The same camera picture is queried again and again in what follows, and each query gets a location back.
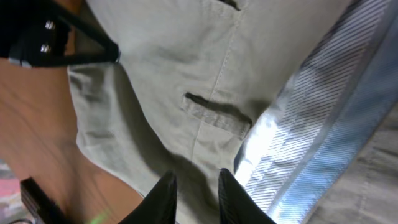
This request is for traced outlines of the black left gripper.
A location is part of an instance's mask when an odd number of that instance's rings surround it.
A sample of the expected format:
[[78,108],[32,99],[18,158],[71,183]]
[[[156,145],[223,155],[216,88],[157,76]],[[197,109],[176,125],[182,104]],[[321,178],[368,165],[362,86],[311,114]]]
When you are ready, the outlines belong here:
[[[67,54],[71,31],[76,50]],[[1,58],[22,67],[116,63],[120,50],[85,1],[74,14],[55,1],[1,1]]]

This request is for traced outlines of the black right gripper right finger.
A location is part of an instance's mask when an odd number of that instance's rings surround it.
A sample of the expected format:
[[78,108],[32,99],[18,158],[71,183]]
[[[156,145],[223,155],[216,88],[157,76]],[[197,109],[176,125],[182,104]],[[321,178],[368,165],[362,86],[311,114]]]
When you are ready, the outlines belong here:
[[218,177],[218,201],[221,224],[275,224],[225,168]]

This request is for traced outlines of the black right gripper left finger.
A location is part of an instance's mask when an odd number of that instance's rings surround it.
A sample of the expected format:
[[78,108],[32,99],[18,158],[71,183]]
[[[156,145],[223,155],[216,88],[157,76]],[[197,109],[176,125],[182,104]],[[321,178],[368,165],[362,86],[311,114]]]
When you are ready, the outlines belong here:
[[176,211],[177,178],[172,171],[168,171],[119,224],[175,224]]

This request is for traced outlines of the light green khaki shorts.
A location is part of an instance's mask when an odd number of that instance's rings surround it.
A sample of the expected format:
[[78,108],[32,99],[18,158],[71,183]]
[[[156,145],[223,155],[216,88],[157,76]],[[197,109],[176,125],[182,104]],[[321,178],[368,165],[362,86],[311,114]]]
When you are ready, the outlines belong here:
[[85,1],[118,63],[68,68],[76,143],[178,223],[218,223],[229,169],[277,223],[397,222],[397,2]]

